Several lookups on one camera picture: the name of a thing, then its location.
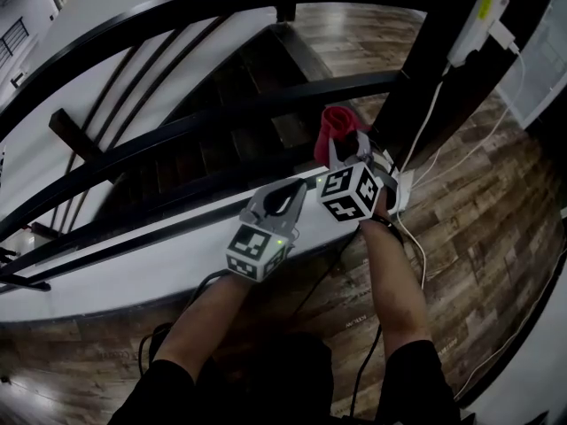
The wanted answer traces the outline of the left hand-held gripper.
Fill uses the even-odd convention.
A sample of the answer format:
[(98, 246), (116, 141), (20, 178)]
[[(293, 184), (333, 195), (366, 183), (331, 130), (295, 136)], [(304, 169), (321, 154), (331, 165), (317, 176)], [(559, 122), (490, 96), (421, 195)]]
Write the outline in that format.
[(307, 182), (288, 178), (258, 188), (239, 214), (239, 227), (225, 251), (227, 269), (262, 282), (287, 258)]

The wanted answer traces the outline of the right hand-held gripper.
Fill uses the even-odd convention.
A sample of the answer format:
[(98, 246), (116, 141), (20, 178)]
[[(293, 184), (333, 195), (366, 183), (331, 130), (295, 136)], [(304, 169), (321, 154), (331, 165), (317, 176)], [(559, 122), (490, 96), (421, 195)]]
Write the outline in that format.
[(337, 222), (370, 219), (383, 189), (388, 209), (397, 201), (397, 181), (376, 162), (367, 134), (356, 130), (355, 135), (356, 152), (345, 160), (329, 139), (329, 170), (316, 180), (317, 201)]

